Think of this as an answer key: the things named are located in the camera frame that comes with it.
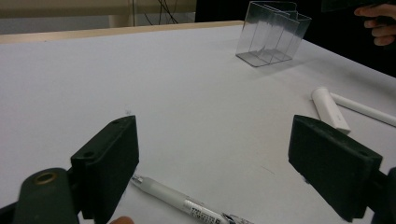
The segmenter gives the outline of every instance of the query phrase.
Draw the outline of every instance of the screw hole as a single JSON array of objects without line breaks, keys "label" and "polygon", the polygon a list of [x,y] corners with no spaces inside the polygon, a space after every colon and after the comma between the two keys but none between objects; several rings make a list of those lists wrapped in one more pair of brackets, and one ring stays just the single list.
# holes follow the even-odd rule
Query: screw hole
[{"label": "screw hole", "polygon": [[41,175],[38,175],[35,178],[35,184],[37,185],[45,185],[48,184],[49,182],[52,182],[54,179],[56,179],[57,175],[56,173],[44,173]]},{"label": "screw hole", "polygon": [[91,157],[93,157],[95,155],[95,153],[93,153],[93,152],[86,152],[86,153],[84,153],[84,157],[85,158],[91,158]]}]

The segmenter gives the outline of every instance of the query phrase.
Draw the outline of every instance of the white rod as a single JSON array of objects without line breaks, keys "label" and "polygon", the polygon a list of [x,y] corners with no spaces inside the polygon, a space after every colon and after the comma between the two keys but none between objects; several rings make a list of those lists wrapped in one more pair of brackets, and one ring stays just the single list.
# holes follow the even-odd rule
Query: white rod
[{"label": "white rod", "polygon": [[390,124],[390,125],[396,127],[396,118],[393,117],[392,115],[383,113],[383,112],[373,109],[367,105],[362,105],[355,101],[351,101],[345,97],[334,94],[332,92],[330,93],[330,96],[334,99],[335,103],[338,105],[344,106],[346,108],[349,108],[351,110],[359,112],[365,116],[380,120],[382,122],[385,122],[387,124]]}]

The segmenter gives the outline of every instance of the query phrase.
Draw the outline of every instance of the pen clip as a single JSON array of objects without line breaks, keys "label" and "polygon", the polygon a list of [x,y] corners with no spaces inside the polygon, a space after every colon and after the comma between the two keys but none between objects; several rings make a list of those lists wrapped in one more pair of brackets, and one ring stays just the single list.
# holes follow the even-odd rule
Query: pen clip
[{"label": "pen clip", "polygon": [[244,218],[235,216],[235,215],[225,215],[227,219],[230,220],[230,224],[254,224],[253,222],[249,222]]}]

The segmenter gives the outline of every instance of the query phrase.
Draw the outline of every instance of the white cylinder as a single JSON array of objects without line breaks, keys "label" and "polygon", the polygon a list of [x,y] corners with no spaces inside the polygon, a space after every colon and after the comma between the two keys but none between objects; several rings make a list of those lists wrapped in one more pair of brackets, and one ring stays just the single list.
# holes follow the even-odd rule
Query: white cylinder
[{"label": "white cylinder", "polygon": [[350,133],[350,128],[347,125],[344,116],[341,114],[340,109],[335,103],[334,99],[330,96],[329,90],[325,87],[319,87],[312,91],[312,100],[317,108],[320,119],[337,129],[342,133]]}]

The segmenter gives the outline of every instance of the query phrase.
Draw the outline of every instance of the black mount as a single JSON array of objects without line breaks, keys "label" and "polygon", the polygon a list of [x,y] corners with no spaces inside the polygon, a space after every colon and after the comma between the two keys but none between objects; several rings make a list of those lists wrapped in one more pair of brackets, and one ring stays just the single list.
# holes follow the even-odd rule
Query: black mount
[{"label": "black mount", "polygon": [[0,223],[72,224],[78,213],[107,223],[139,163],[134,116],[116,119],[71,157],[72,168],[28,177],[16,203],[0,209]]}]

